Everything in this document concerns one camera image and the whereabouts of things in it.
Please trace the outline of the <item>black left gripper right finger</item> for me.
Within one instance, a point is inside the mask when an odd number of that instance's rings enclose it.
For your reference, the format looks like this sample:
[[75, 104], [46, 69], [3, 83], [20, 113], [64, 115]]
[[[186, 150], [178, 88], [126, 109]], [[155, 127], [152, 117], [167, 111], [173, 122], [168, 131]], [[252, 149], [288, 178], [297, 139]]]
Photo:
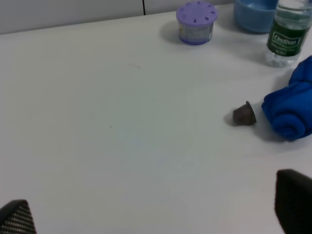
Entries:
[[286, 234], [312, 233], [312, 179], [292, 169], [276, 173], [274, 210]]

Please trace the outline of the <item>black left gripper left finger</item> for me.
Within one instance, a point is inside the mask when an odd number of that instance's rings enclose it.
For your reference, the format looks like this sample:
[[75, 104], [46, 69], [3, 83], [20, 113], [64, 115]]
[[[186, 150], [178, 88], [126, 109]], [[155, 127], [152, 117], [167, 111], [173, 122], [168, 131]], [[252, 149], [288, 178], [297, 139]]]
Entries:
[[29, 203], [24, 199], [8, 202], [0, 209], [1, 234], [36, 234]]

